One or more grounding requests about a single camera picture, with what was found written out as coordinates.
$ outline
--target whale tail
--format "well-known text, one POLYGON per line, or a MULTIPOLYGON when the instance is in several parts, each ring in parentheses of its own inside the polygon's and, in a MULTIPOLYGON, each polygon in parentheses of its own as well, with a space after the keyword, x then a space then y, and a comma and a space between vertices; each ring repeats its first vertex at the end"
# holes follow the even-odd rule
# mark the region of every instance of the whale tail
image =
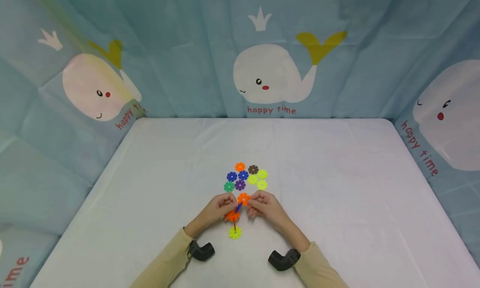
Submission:
POLYGON ((333 48, 337 47, 347 37, 346 31, 337 32, 329 37, 325 44, 320 44, 318 39, 310 32, 297 34, 297 40, 303 44, 312 58, 312 65, 316 66, 333 48))

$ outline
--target colorful plastic pieces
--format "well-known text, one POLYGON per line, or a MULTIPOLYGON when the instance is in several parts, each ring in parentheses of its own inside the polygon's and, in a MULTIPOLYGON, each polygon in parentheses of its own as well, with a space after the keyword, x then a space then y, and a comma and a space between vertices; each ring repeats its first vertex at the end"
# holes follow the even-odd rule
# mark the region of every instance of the colorful plastic pieces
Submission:
POLYGON ((235 189, 235 184, 232 182, 226 182, 223 185, 223 189, 225 190, 225 192, 231 192, 235 189))
POLYGON ((252 165, 252 166, 248 167, 248 173, 257 174, 258 173, 258 167, 256 167, 255 165, 252 165))
POLYGON ((242 181, 242 180, 238 180, 235 182, 235 189, 241 191, 243 189, 245 189, 245 182, 242 181))
POLYGON ((265 180, 259 180, 257 183, 257 188, 259 190, 265 190, 268 187, 268 183, 265 180))
POLYGON ((237 170, 238 172, 245 170, 245 164, 243 164, 242 162, 237 163, 235 165, 235 170, 237 170))
POLYGON ((237 174, 235 172, 229 172, 227 174, 227 180, 230 182, 234 182, 237 179, 237 174))
POLYGON ((246 172, 245 170, 240 171, 240 173, 239 173, 239 179, 240 179, 240 180, 246 180, 247 178, 248 178, 248 172, 246 172))
POLYGON ((257 177, 260 179, 266 179, 268 177, 268 172, 263 169, 260 169, 260 171, 257 174, 257 177))
POLYGON ((240 213, 235 212, 235 210, 230 211, 225 215, 225 219, 227 219, 230 222, 237 221, 240 218, 240 213))
MULTIPOLYGON (((268 172, 265 169, 259 169, 257 165, 250 165, 248 170, 245 170, 246 166, 243 162, 235 164, 236 172, 232 171, 227 174, 227 182, 223 185, 223 189, 227 192, 232 192, 234 189, 242 191, 245 189, 245 182, 253 186, 257 186, 259 190, 265 190, 268 187, 266 178, 268 172)), ((240 208, 246 206, 250 196, 247 193, 240 193, 237 197, 237 208, 228 212, 225 215, 225 219, 233 222, 233 227, 228 231, 228 235, 232 240, 236 240, 241 237, 241 228, 236 226, 236 222, 240 219, 240 208)))
POLYGON ((242 205, 242 203, 239 203, 239 205, 238 205, 237 208, 235 209, 235 213, 237 213, 237 212, 240 211, 241 205, 242 205))
POLYGON ((228 236, 230 236, 231 240, 237 240, 238 238, 241 237, 241 228, 235 227, 230 228, 230 231, 228 231, 228 236))
POLYGON ((248 177, 247 182, 248 182, 249 184, 257 184, 257 182, 258 182, 258 177, 257 177, 256 175, 250 175, 250 176, 248 177))
POLYGON ((241 193, 237 198, 237 202, 246 206, 249 199, 250 199, 250 196, 247 193, 241 193))

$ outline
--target yellow whale tail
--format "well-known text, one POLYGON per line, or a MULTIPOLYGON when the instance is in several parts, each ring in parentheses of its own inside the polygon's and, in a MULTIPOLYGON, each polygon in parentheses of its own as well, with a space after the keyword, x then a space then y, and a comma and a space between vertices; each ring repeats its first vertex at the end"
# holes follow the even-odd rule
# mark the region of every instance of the yellow whale tail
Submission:
POLYGON ((92 41, 88 41, 88 43, 95 48, 98 52, 100 52, 107 60, 109 60, 115 67, 121 70, 121 51, 122 51, 122 44, 120 40, 113 40, 110 42, 109 51, 107 52, 104 48, 100 47, 99 45, 95 44, 92 41))
POLYGON ((297 40, 303 44, 312 58, 312 65, 316 66, 333 48, 337 47, 343 39, 347 37, 346 31, 337 32, 329 37, 325 44, 320 44, 318 39, 310 32, 302 32, 297 34, 297 40))

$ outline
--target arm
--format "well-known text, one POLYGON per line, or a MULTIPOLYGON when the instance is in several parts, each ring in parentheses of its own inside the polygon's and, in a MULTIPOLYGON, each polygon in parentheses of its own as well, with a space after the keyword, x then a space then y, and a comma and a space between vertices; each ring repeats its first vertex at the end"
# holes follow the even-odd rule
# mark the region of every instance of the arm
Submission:
POLYGON ((247 207, 250 217, 266 218, 290 245, 301 253, 295 269, 308 288, 348 288, 316 243, 310 243, 274 195, 259 190, 250 197, 247 207))
POLYGON ((197 237, 213 222, 237 207, 237 200, 231 193, 217 195, 205 209, 185 228, 180 229, 158 256, 133 281, 130 288, 166 288, 185 269, 190 254, 188 248, 192 237, 197 237))

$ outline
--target orange snowflake piece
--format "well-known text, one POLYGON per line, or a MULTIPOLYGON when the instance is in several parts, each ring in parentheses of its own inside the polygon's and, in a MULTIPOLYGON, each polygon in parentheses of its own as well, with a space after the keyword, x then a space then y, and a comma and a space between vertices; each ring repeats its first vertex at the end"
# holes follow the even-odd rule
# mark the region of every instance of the orange snowflake piece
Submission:
POLYGON ((249 199, 250 196, 247 193, 241 193, 237 198, 238 203, 242 203, 242 206, 246 206, 249 199))
POLYGON ((235 210, 230 211, 227 213, 227 215, 225 215, 225 219, 227 219, 230 222, 237 221, 239 218, 240 218, 240 213, 239 212, 235 213, 235 210))
POLYGON ((237 163, 235 165, 235 170, 237 170, 238 172, 245 170, 245 164, 243 164, 242 162, 237 163))

